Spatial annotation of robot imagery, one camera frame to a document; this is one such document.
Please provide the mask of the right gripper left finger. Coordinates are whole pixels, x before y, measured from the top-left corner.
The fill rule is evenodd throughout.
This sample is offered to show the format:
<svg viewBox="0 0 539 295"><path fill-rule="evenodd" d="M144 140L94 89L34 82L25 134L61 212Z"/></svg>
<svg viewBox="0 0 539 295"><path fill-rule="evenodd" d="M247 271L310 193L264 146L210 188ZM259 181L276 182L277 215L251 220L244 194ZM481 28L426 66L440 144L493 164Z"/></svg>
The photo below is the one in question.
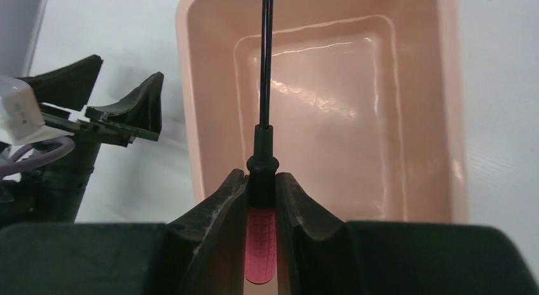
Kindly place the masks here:
<svg viewBox="0 0 539 295"><path fill-rule="evenodd" d="M232 170L217 191L169 225L174 228L173 294L242 294L247 176Z"/></svg>

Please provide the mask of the red handled screwdriver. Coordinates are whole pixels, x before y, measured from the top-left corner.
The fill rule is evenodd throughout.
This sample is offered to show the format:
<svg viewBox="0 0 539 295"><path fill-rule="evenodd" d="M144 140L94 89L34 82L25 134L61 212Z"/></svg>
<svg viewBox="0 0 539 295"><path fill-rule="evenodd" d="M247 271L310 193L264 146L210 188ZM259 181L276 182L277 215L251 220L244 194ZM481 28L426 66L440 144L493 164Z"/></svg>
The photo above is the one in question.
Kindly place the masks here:
<svg viewBox="0 0 539 295"><path fill-rule="evenodd" d="M275 186L279 162L273 156L270 125L273 1L262 0L259 124L254 129L254 152L247 160L245 278L256 285L268 283L276 268Z"/></svg>

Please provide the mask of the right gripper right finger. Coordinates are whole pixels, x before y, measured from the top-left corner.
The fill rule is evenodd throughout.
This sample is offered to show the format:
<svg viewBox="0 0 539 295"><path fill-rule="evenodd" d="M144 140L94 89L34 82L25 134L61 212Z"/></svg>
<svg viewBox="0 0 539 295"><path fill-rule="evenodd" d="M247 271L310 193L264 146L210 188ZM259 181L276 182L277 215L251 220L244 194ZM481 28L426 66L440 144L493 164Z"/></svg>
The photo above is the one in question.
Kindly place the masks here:
<svg viewBox="0 0 539 295"><path fill-rule="evenodd" d="M279 294L351 294L352 258L344 223L294 176L276 176Z"/></svg>

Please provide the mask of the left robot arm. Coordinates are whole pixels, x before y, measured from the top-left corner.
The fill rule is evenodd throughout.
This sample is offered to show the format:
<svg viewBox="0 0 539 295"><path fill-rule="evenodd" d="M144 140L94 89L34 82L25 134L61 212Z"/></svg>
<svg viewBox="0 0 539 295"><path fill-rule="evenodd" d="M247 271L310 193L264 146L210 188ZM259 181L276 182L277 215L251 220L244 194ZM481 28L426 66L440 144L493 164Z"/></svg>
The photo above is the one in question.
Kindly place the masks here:
<svg viewBox="0 0 539 295"><path fill-rule="evenodd" d="M90 55L60 69L28 76L46 125L63 130L73 148L63 157L1 182L1 226L20 222L73 223L104 144L126 147L161 134L164 75L156 72L121 100L89 106L103 60Z"/></svg>

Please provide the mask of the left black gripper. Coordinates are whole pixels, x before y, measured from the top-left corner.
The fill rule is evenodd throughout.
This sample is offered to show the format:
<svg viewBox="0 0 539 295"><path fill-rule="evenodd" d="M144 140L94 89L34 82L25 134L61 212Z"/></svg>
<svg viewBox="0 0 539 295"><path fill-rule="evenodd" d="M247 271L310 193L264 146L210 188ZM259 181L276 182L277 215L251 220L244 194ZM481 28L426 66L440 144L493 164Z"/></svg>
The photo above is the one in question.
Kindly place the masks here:
<svg viewBox="0 0 539 295"><path fill-rule="evenodd" d="M156 72L119 101L106 106L88 106L89 121L70 120L66 109L80 111L87 105L103 64L90 55L54 71L20 80L30 85L46 125L65 130L75 141L127 147L135 139L157 141L162 129L161 91L164 74Z"/></svg>

